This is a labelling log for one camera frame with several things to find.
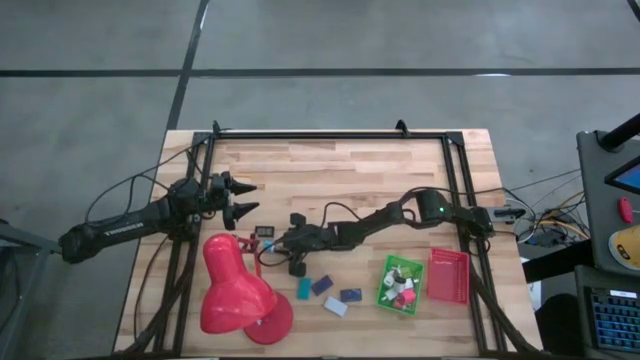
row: red desk lamp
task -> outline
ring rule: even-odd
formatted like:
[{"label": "red desk lamp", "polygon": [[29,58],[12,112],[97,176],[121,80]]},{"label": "red desk lamp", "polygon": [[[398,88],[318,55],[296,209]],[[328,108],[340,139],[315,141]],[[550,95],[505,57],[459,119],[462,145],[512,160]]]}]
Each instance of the red desk lamp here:
[{"label": "red desk lamp", "polygon": [[230,234],[214,235],[204,244],[211,287],[202,302],[200,328],[208,334],[244,329],[254,342],[274,344],[289,333],[293,309],[286,297],[247,271],[238,242],[249,244],[248,252],[255,254],[255,240]]}]

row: digital display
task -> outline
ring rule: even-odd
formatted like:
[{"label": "digital display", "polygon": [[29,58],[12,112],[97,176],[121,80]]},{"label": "digital display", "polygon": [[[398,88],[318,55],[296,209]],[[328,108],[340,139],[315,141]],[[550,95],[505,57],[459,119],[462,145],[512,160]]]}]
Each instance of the digital display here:
[{"label": "digital display", "polygon": [[618,175],[616,180],[622,184],[640,189],[640,164]]},{"label": "digital display", "polygon": [[275,228],[273,226],[256,226],[254,232],[258,237],[272,238]]},{"label": "digital display", "polygon": [[640,156],[607,175],[604,182],[640,194]]},{"label": "digital display", "polygon": [[636,293],[632,293],[632,292],[628,292],[628,291],[618,291],[618,290],[610,290],[609,293],[611,294],[611,296],[620,296],[620,297],[626,297],[629,299],[637,299],[638,295],[636,295]]}]

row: green basket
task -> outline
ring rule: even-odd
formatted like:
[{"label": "green basket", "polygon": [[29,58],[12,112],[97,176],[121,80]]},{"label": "green basket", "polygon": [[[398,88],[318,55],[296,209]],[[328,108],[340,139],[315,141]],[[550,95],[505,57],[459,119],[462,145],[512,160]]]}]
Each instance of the green basket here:
[{"label": "green basket", "polygon": [[[382,299],[388,289],[383,283],[384,277],[389,271],[391,271],[392,268],[399,268],[400,273],[403,277],[411,278],[414,280],[413,290],[416,292],[416,301],[414,301],[411,305],[408,305],[406,309],[398,309],[394,307],[393,300]],[[378,305],[382,306],[385,309],[393,310],[404,315],[415,316],[418,310],[418,304],[420,303],[420,293],[422,292],[420,289],[422,288],[423,276],[424,265],[422,265],[421,263],[394,255],[388,255],[387,262],[385,263],[384,269],[382,271],[382,276],[380,277],[380,285],[378,287],[377,298]]]}]

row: lamp shade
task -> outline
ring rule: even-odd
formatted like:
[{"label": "lamp shade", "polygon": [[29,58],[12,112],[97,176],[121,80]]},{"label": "lamp shade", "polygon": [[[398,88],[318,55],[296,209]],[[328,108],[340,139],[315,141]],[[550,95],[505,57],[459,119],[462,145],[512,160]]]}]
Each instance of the lamp shade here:
[{"label": "lamp shade", "polygon": [[202,302],[202,331],[220,334],[245,328],[276,306],[276,293],[247,271],[233,235],[212,236],[204,244],[203,255],[211,287]]}]

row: lamp base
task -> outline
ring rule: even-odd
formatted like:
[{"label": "lamp base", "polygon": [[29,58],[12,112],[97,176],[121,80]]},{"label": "lamp base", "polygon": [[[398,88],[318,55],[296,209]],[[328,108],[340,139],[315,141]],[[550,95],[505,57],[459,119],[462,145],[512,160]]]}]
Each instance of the lamp base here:
[{"label": "lamp base", "polygon": [[287,298],[276,293],[278,302],[273,310],[255,322],[244,328],[245,334],[253,342],[261,345],[271,345],[284,339],[293,325],[293,308]]}]

